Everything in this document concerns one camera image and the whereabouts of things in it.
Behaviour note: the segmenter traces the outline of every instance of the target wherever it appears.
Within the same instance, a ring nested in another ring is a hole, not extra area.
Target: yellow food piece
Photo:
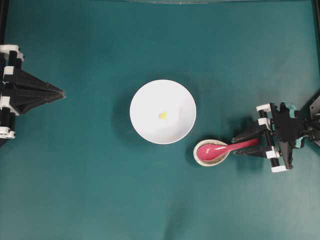
[[[166,119],[167,118],[167,113],[166,112],[160,113],[159,118]]]

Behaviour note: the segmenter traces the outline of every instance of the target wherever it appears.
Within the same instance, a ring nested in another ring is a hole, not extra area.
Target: green mat
[[[5,42],[67,98],[19,116],[0,149],[0,239],[318,239],[320,148],[295,151],[280,174],[265,159],[201,167],[192,155],[200,140],[229,141],[258,105],[302,108],[320,88],[315,36],[310,0],[12,0]],[[192,131],[170,145],[129,119],[134,93],[156,79],[197,105]]]

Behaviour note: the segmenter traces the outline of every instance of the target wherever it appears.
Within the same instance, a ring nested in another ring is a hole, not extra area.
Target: robotic arm
[[[16,137],[16,116],[64,98],[64,92],[21,70],[24,55],[17,45],[0,45],[0,147]]]
[[[273,103],[257,106],[259,119],[243,133],[234,137],[232,142],[238,143],[264,136],[266,145],[240,149],[235,154],[270,159],[273,173],[292,169],[293,149],[302,148],[305,138],[309,138],[320,147],[320,96],[309,109],[310,115],[302,117],[300,111],[288,102],[282,102],[279,109]]]

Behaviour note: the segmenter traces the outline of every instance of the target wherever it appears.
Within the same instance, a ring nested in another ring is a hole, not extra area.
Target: pink spoon
[[[199,147],[199,149],[196,151],[196,154],[202,161],[212,161],[226,152],[251,147],[257,145],[258,143],[259,139],[255,138],[230,145],[205,144]]]

